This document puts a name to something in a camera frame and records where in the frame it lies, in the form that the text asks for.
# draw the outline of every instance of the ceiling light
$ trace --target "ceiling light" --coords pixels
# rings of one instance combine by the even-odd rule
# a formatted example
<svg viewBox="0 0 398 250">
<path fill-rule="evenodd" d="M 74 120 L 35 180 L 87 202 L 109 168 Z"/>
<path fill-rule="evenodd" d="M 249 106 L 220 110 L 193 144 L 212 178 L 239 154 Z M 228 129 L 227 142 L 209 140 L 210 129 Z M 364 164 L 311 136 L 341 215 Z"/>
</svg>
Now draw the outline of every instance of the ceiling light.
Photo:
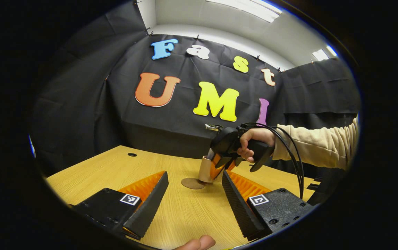
<svg viewBox="0 0 398 250">
<path fill-rule="evenodd" d="M 231 6 L 233 8 L 240 9 L 249 14 L 259 17 L 267 22 L 272 22 L 279 17 L 278 13 L 274 12 L 272 8 L 275 8 L 266 2 L 253 0 L 205 0 L 205 2 L 219 3 L 221 5 Z"/>
<path fill-rule="evenodd" d="M 329 52 L 330 52 L 332 55 L 337 56 L 336 52 L 332 49 L 332 47 L 327 46 L 327 49 L 329 50 Z"/>
<path fill-rule="evenodd" d="M 327 57 L 327 54 L 322 49 L 320 49 L 320 50 L 318 50 L 316 52 L 313 52 L 312 54 L 313 54 L 314 57 L 316 57 L 316 59 L 318 61 L 322 61 L 322 60 L 325 60 L 325 59 L 329 58 L 329 57 Z"/>
<path fill-rule="evenodd" d="M 282 11 L 280 9 L 276 8 L 275 6 L 272 6 L 270 3 L 267 3 L 267 2 L 265 2 L 263 0 L 250 0 L 250 1 L 257 3 L 258 5 L 262 5 L 264 7 L 267 7 L 269 9 L 271 9 L 272 11 L 277 12 L 278 14 L 282 13 Z"/>
</svg>

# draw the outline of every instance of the yellow letter m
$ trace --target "yellow letter m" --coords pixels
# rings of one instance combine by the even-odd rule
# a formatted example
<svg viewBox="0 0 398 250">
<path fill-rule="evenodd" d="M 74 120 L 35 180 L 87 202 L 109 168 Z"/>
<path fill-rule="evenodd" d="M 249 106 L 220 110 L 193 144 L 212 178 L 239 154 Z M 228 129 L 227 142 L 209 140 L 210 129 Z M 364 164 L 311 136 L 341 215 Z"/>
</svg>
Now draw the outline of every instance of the yellow letter m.
<svg viewBox="0 0 398 250">
<path fill-rule="evenodd" d="M 219 117 L 222 120 L 229 120 L 235 122 L 236 117 L 236 99 L 239 96 L 239 92 L 234 89 L 227 89 L 219 97 L 214 84 L 206 81 L 199 82 L 199 86 L 202 88 L 200 94 L 199 104 L 193 109 L 193 112 L 197 115 L 207 116 L 209 114 L 207 105 L 210 105 L 211 115 L 216 117 L 219 111 L 223 108 L 222 113 Z"/>
</svg>

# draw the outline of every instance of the orange letter u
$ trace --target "orange letter u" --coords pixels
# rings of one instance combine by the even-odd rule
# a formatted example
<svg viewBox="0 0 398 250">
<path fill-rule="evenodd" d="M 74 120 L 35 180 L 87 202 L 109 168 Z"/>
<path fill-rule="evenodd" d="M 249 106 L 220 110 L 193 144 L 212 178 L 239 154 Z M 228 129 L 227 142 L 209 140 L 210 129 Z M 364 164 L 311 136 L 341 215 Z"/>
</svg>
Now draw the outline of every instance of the orange letter u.
<svg viewBox="0 0 398 250">
<path fill-rule="evenodd" d="M 154 98 L 150 95 L 151 88 L 153 87 L 154 81 L 159 79 L 158 74 L 154 73 L 142 73 L 140 74 L 139 85 L 137 86 L 135 97 L 138 102 L 145 106 L 161 107 L 167 105 L 172 98 L 174 88 L 176 84 L 180 82 L 180 79 L 174 76 L 165 76 L 164 80 L 167 82 L 163 94 L 159 98 Z"/>
</svg>

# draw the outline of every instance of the orange gripper pad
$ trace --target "orange gripper pad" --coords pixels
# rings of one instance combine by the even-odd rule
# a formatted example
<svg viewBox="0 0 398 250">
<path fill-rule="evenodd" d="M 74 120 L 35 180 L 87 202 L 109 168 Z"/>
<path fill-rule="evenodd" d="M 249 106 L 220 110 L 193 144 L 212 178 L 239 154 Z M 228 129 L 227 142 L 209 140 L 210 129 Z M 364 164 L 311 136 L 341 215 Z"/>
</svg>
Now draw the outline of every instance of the orange gripper pad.
<svg viewBox="0 0 398 250">
<path fill-rule="evenodd" d="M 216 179 L 216 177 L 219 175 L 219 173 L 222 171 L 222 168 L 224 166 L 221 166 L 219 168 L 216 168 L 216 164 L 219 162 L 221 159 L 220 155 L 215 155 L 214 159 L 211 161 L 211 166 L 210 166 L 210 177 L 211 179 Z M 234 167 L 236 166 L 236 161 L 234 160 L 230 166 L 228 167 L 227 171 L 231 171 Z"/>
<path fill-rule="evenodd" d="M 237 191 L 239 191 L 245 202 L 248 200 L 248 197 L 271 192 L 268 188 L 248 180 L 234 172 L 227 171 L 227 174 L 230 176 L 232 182 L 237 188 Z"/>
<path fill-rule="evenodd" d="M 227 171 L 231 171 L 236 166 L 236 161 L 234 160 L 230 166 L 228 167 Z"/>
<path fill-rule="evenodd" d="M 132 184 L 129 184 L 128 186 L 123 187 L 118 191 L 130 195 L 139 196 L 143 203 L 146 200 L 146 198 L 148 198 L 150 193 L 153 191 L 154 187 L 159 182 L 160 178 L 164 173 L 165 171 L 161 171 L 159 173 L 150 175 Z"/>
</svg>

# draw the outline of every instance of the human hand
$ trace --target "human hand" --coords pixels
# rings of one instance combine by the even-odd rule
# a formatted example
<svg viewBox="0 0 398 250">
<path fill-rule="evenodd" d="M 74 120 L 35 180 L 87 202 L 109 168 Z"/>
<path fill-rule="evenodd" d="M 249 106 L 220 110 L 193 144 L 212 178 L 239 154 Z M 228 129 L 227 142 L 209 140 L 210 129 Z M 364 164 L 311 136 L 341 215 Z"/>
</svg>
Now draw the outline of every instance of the human hand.
<svg viewBox="0 0 398 250">
<path fill-rule="evenodd" d="M 185 245 L 176 247 L 174 250 L 207 250 L 214 246 L 216 241 L 209 235 L 202 235 L 200 239 L 191 239 Z"/>
<path fill-rule="evenodd" d="M 237 149 L 237 154 L 248 162 L 253 163 L 254 152 L 248 148 L 248 141 L 251 139 L 262 141 L 270 146 L 274 146 L 276 137 L 273 132 L 267 128 L 251 128 L 240 137 L 241 147 Z"/>
</svg>

